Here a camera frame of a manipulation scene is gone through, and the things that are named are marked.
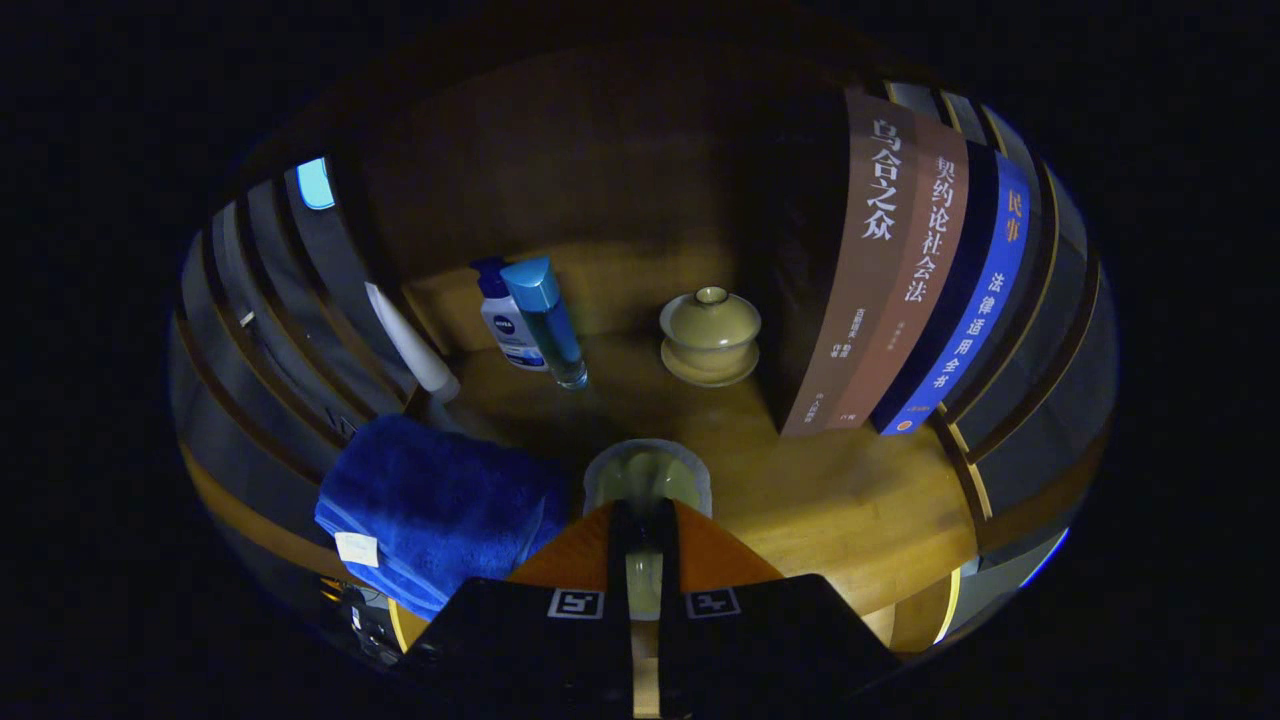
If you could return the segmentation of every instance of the lotion bottle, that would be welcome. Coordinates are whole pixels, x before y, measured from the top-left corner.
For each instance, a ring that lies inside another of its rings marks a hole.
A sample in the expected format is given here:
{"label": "lotion bottle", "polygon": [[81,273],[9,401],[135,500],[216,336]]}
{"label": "lotion bottle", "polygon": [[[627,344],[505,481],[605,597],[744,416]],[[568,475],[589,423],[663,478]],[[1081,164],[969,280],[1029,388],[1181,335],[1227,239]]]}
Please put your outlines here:
{"label": "lotion bottle", "polygon": [[484,318],[484,324],[493,333],[493,338],[498,341],[498,348],[512,365],[522,370],[545,373],[547,360],[538,348],[538,342],[521,316],[520,309],[516,307],[507,283],[502,279],[500,272],[504,266],[507,263],[502,258],[485,258],[471,263],[471,268],[480,273],[476,284],[484,295],[480,316]]}

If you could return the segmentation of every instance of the toner bottle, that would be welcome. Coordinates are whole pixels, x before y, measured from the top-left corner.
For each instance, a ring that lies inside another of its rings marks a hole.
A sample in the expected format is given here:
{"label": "toner bottle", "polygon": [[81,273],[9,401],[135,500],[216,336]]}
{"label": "toner bottle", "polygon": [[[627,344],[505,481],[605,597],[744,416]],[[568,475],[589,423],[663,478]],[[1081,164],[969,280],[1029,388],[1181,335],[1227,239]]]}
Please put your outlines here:
{"label": "toner bottle", "polygon": [[507,283],[502,279],[500,272],[507,263],[502,258],[485,258],[471,263],[471,266],[480,273],[476,281],[484,295],[480,315],[493,338],[498,341],[498,348],[517,368],[547,372],[547,361],[538,350],[538,342],[529,332],[529,325],[525,324],[516,301],[507,291]]}
{"label": "toner bottle", "polygon": [[552,259],[543,255],[502,269],[502,279],[507,281],[525,325],[538,341],[552,377],[563,388],[581,389],[586,387],[586,364],[582,363],[582,348],[577,345],[573,325],[559,295],[556,274],[552,273]]}

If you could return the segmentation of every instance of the white tube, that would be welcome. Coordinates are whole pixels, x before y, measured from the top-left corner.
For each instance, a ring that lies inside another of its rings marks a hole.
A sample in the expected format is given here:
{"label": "white tube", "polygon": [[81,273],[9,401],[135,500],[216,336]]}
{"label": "white tube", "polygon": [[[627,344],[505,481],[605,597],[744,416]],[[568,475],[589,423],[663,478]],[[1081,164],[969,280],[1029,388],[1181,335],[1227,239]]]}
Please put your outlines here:
{"label": "white tube", "polygon": [[401,315],[376,284],[366,282],[365,291],[369,293],[369,302],[374,306],[374,313],[378,314],[378,322],[383,324],[387,336],[392,338],[392,345],[396,346],[410,372],[417,378],[417,384],[431,393],[433,400],[440,402],[448,402],[457,397],[461,386],[444,360],[440,360],[440,356],[422,342],[404,315]]}

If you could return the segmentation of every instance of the folded towel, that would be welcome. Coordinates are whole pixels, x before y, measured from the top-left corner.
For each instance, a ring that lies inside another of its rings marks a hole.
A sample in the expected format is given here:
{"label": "folded towel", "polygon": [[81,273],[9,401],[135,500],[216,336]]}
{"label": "folded towel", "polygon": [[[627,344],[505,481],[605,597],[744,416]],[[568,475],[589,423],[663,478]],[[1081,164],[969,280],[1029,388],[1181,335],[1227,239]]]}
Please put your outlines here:
{"label": "folded towel", "polygon": [[564,529],[568,478],[520,450],[384,415],[320,486],[330,534],[378,538],[351,574],[431,620],[467,578],[503,579]]}

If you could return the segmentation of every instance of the gaiwan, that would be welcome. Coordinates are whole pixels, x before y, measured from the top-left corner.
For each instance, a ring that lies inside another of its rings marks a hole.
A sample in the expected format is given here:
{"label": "gaiwan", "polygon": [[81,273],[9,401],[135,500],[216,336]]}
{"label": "gaiwan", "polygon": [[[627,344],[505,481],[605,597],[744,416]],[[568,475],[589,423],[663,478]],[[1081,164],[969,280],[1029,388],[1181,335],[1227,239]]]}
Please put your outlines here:
{"label": "gaiwan", "polygon": [[745,379],[760,360],[755,336],[760,313],[722,287],[704,287],[672,299],[658,319],[662,363],[677,378],[700,387]]}

